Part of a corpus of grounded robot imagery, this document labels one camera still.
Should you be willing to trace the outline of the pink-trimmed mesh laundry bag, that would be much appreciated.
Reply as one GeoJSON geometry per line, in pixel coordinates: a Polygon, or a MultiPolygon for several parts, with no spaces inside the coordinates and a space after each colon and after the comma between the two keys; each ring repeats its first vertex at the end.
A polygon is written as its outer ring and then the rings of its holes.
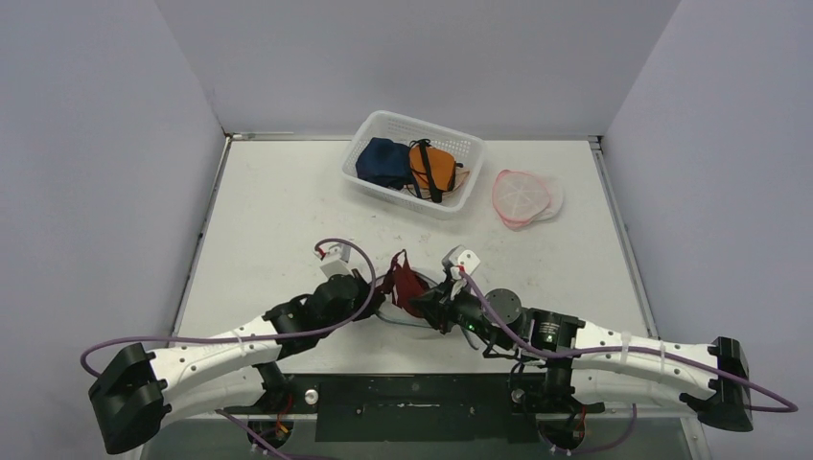
{"type": "Polygon", "coordinates": [[[565,189],[555,176],[503,170],[495,179],[491,200],[501,222],[519,230],[555,219],[563,208],[565,189]]]}

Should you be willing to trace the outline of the beige bra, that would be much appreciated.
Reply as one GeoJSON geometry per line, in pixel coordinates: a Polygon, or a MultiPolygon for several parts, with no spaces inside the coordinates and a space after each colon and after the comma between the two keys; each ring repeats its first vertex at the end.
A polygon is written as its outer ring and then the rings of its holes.
{"type": "Polygon", "coordinates": [[[457,166],[454,170],[453,176],[450,178],[449,186],[444,192],[444,197],[452,196],[460,190],[468,181],[471,171],[463,166],[457,166]]]}

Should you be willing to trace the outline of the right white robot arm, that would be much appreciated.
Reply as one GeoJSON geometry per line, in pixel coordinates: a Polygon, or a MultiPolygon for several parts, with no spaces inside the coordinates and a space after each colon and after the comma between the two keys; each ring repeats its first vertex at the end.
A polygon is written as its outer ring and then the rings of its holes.
{"type": "Polygon", "coordinates": [[[509,289],[484,297],[446,283],[409,300],[410,311],[447,333],[480,338],[487,355],[502,348],[546,370],[533,404],[564,411],[572,404],[640,403],[692,411],[706,426],[753,430],[748,362],[740,342],[681,344],[635,336],[576,316],[526,308],[509,289]]]}

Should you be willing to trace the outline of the dark red bra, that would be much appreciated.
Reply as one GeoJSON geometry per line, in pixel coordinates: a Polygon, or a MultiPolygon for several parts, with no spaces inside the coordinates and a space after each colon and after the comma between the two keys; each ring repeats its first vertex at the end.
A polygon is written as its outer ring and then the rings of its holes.
{"type": "Polygon", "coordinates": [[[424,314],[413,307],[411,301],[429,289],[430,285],[411,268],[404,249],[391,258],[389,269],[377,286],[377,292],[388,296],[393,305],[416,318],[423,318],[424,314]]]}

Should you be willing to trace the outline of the navy blue bra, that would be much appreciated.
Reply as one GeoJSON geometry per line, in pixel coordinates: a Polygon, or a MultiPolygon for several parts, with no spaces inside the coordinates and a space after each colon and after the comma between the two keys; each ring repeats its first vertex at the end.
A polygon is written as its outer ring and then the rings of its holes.
{"type": "Polygon", "coordinates": [[[401,191],[414,183],[409,163],[410,148],[390,139],[373,137],[355,163],[357,178],[401,191]]]}

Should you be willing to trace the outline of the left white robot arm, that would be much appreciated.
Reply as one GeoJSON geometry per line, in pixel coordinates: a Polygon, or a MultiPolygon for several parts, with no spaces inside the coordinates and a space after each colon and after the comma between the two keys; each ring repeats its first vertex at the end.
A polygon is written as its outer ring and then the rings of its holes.
{"type": "Polygon", "coordinates": [[[128,452],[175,421],[217,409],[278,410],[287,388],[276,361],[309,351],[340,324],[368,318],[383,300],[374,284],[352,272],[226,333],[153,350],[135,340],[88,391],[105,451],[128,452]]]}

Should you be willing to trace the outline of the orange bra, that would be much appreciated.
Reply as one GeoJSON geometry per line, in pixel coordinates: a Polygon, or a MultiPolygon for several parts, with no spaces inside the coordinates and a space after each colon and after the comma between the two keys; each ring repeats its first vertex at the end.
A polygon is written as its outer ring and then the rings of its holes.
{"type": "Polygon", "coordinates": [[[450,153],[436,148],[429,139],[412,141],[409,148],[409,163],[414,176],[410,192],[420,199],[441,203],[455,168],[464,165],[450,153]]]}

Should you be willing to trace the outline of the blue-trimmed mesh laundry bag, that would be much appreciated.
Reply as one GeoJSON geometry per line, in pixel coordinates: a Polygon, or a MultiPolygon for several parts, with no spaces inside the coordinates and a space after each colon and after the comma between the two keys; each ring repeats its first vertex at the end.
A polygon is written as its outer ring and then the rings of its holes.
{"type": "MultiPolygon", "coordinates": [[[[438,281],[435,281],[433,277],[430,275],[433,273],[427,274],[424,271],[417,271],[417,277],[425,282],[429,288],[435,287],[438,285],[438,281]]],[[[379,275],[376,278],[376,288],[380,288],[383,285],[383,280],[385,275],[379,275]]],[[[378,311],[375,313],[377,318],[382,320],[385,323],[397,325],[397,326],[404,326],[410,328],[419,328],[419,329],[432,329],[430,324],[422,318],[416,318],[408,313],[405,310],[398,308],[395,304],[391,301],[392,294],[384,294],[384,300],[379,307],[378,311]]]]}

